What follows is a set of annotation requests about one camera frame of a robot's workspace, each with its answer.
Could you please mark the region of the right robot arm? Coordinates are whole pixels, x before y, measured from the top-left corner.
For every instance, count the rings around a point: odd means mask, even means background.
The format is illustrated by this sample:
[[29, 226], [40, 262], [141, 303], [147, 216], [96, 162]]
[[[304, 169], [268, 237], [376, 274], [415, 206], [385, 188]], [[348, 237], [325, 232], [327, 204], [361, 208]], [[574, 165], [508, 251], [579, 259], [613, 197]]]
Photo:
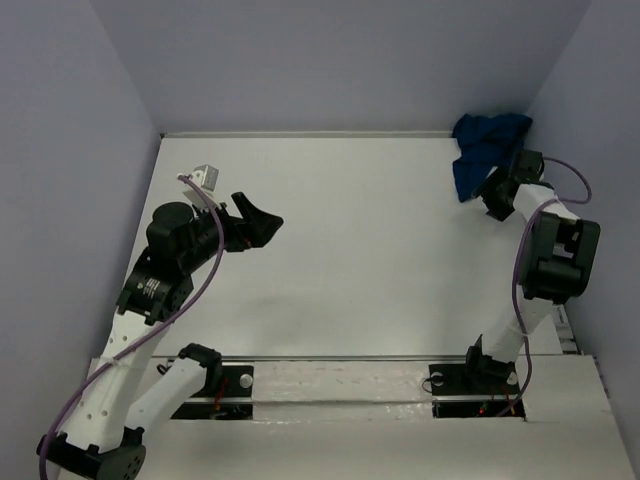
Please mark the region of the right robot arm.
[[517, 214], [525, 226], [514, 261], [511, 305], [469, 347], [460, 368], [462, 384], [470, 391], [506, 386], [520, 353], [531, 367], [530, 334], [588, 285], [601, 227], [568, 206], [589, 203], [592, 190], [584, 182], [584, 199], [560, 198], [543, 180], [549, 160], [540, 152], [521, 150], [509, 167], [493, 171], [474, 192], [490, 217], [504, 221]]

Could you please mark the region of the blue t shirt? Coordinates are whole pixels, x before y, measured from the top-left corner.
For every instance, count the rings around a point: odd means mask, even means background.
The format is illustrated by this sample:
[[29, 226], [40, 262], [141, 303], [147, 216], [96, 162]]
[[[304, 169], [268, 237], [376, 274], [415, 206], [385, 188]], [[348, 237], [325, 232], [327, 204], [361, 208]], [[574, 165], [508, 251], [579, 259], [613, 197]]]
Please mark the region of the blue t shirt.
[[458, 119], [451, 137], [460, 156], [452, 164], [452, 173], [461, 203], [472, 199], [494, 168], [510, 167], [532, 125], [531, 117], [514, 113], [493, 117], [465, 114]]

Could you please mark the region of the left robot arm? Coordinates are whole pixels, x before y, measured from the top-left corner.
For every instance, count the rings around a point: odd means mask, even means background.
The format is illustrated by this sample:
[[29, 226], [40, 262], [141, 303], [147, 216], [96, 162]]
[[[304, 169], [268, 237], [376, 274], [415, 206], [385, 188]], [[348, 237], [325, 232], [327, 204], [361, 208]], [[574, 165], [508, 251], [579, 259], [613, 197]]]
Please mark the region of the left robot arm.
[[147, 246], [119, 295], [102, 356], [38, 444], [42, 478], [48, 464], [55, 464], [84, 479], [134, 479], [147, 441], [185, 400], [224, 390], [220, 353], [190, 343], [160, 380], [136, 394], [160, 341], [206, 290], [194, 288], [193, 273], [207, 262], [218, 266], [223, 253], [266, 246], [284, 224], [241, 192], [232, 200], [237, 217], [205, 198], [155, 209]]

